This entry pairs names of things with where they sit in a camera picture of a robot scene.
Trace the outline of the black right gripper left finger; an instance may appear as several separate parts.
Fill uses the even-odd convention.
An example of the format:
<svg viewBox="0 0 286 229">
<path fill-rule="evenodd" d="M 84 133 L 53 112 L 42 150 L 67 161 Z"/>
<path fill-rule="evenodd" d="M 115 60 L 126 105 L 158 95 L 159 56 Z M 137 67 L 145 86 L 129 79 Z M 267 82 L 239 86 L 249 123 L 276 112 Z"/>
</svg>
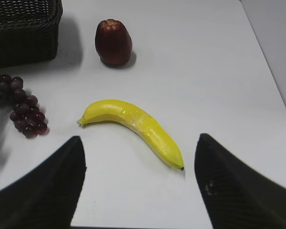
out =
<svg viewBox="0 0 286 229">
<path fill-rule="evenodd" d="M 0 190 L 0 229 L 68 229 L 82 191 L 86 163 L 71 137 L 31 172 Z"/>
</svg>

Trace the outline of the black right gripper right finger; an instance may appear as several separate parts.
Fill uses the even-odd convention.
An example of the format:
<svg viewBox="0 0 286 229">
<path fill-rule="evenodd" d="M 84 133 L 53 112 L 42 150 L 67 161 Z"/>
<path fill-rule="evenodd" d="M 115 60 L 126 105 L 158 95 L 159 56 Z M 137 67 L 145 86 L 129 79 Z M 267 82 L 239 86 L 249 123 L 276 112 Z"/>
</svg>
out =
<svg viewBox="0 0 286 229">
<path fill-rule="evenodd" d="M 194 172 L 214 229 L 286 229 L 286 188 L 200 134 Z"/>
</svg>

